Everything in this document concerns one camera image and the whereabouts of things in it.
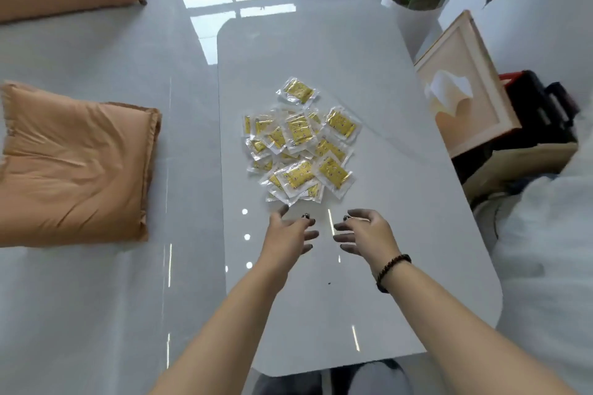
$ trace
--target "tan pillow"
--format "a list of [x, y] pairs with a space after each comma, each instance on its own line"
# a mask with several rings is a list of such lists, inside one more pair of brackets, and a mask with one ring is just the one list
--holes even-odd
[[147, 240], [158, 109], [2, 86], [0, 246]]

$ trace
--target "hand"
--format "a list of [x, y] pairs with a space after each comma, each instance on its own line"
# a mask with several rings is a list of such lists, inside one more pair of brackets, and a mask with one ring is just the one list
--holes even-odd
[[278, 290], [284, 287], [288, 272], [297, 263], [299, 256], [313, 248], [311, 244], [305, 244], [305, 241], [319, 236], [319, 231], [305, 231], [315, 225], [315, 219], [302, 217], [298, 220], [282, 220], [287, 212], [288, 205], [282, 205], [278, 211], [270, 214], [270, 225], [257, 260], [260, 267], [275, 274]]
[[371, 266], [373, 276], [379, 274], [383, 267], [396, 256], [401, 255], [396, 239], [387, 220], [374, 210], [348, 210], [352, 217], [334, 225], [337, 231], [353, 233], [336, 234], [336, 242], [344, 243], [340, 248], [348, 253], [362, 256]]

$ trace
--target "pile of packets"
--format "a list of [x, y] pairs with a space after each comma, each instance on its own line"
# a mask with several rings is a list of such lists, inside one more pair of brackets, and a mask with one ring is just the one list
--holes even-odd
[[321, 203], [324, 188], [341, 199], [355, 181], [344, 166], [360, 121], [341, 106], [321, 113], [314, 106], [319, 91], [296, 78], [276, 93], [285, 104], [242, 116], [247, 171], [264, 174], [267, 201]]

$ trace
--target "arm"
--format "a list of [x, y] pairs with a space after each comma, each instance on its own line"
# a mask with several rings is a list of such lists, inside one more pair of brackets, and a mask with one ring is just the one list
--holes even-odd
[[[363, 256], [376, 275], [400, 255], [389, 223], [371, 210], [335, 225], [342, 249]], [[562, 380], [510, 340], [481, 321], [442, 286], [402, 262], [382, 280], [406, 320], [448, 376], [456, 393], [482, 395], [573, 395]]]
[[158, 379], [150, 395], [233, 395], [245, 384], [271, 305], [299, 256], [309, 251], [314, 219], [282, 220], [284, 205], [270, 216], [262, 253], [222, 302], [181, 357]]

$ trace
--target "person's left hand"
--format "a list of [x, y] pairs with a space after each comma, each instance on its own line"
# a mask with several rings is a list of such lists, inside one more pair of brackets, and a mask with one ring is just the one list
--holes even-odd
[[288, 205], [270, 214], [270, 225], [267, 228], [262, 252], [257, 264], [275, 274], [278, 279], [279, 289], [284, 287], [288, 272], [297, 263], [299, 256], [313, 248], [305, 241], [315, 239], [319, 231], [306, 231], [315, 225], [315, 219], [302, 217], [297, 220], [283, 220], [288, 212]]

